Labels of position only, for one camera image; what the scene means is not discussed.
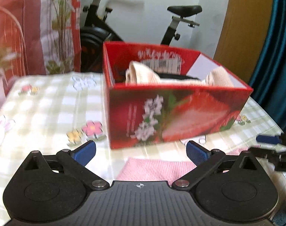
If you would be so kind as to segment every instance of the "beige cloth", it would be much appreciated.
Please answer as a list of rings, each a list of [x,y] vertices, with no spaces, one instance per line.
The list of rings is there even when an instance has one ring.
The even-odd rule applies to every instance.
[[[176,80],[161,79],[148,66],[131,61],[129,68],[126,70],[126,84],[180,84],[180,85],[198,85],[198,86],[224,86],[234,87],[228,72],[224,67],[219,66],[212,70],[203,81],[199,80]]]

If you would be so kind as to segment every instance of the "white flower print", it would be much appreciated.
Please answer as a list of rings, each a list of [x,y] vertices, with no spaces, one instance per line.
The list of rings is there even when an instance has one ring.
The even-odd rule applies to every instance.
[[[131,135],[131,138],[146,141],[150,136],[154,135],[156,131],[154,125],[158,124],[158,120],[154,116],[161,114],[163,101],[164,98],[159,95],[155,99],[149,98],[145,101],[145,114],[142,115],[143,121],[139,124],[137,130],[135,130],[135,134]]]
[[[73,87],[77,91],[81,91],[83,89],[89,89],[91,87],[96,86],[96,81],[91,76],[84,77],[84,78],[73,76],[72,79],[74,81]]]
[[[158,123],[157,119],[152,119],[150,122],[142,121],[139,124],[137,130],[135,130],[135,135],[131,136],[132,138],[137,138],[138,140],[146,141],[150,136],[155,132],[154,125]]]
[[[154,115],[160,115],[163,101],[164,98],[159,95],[157,95],[154,100],[151,98],[147,99],[144,105],[145,114],[143,115],[143,119],[146,119],[147,117],[151,119]]]

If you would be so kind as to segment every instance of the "bunny print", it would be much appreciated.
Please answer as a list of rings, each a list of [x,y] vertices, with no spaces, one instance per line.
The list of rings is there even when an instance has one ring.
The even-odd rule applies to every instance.
[[[0,117],[0,146],[5,138],[5,133],[12,129],[14,125],[14,120],[6,121],[5,116]]]
[[[93,76],[88,76],[88,77],[78,77],[78,76],[73,76],[72,77],[74,84],[73,87],[77,91],[81,91],[83,89],[90,89],[91,87],[96,86],[96,81],[93,79]]]

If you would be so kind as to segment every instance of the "exercise bike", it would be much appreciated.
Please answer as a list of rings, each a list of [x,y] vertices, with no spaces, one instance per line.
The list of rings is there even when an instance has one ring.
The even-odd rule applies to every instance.
[[[93,0],[90,6],[85,6],[83,12],[87,12],[85,26],[80,29],[81,43],[81,72],[102,72],[102,44],[106,40],[123,41],[123,39],[106,24],[108,13],[111,8],[105,9],[105,15],[101,19],[97,16],[97,10],[101,0]],[[202,12],[200,5],[193,6],[170,6],[168,11],[176,16],[172,17],[172,21],[163,36],[161,44],[170,45],[172,39],[179,40],[180,34],[176,33],[176,29],[180,22],[187,23],[188,26],[194,28],[199,26],[198,23],[184,19]]]

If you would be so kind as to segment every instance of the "metal screw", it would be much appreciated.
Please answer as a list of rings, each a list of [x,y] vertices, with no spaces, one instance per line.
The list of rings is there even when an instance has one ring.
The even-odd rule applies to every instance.
[[[184,179],[179,179],[179,180],[177,180],[177,181],[175,182],[175,185],[176,185],[177,187],[182,187],[182,188],[188,187],[189,184],[190,184],[189,181],[184,180]]]
[[[92,185],[96,188],[104,188],[107,185],[107,182],[101,179],[95,180],[92,182]]]

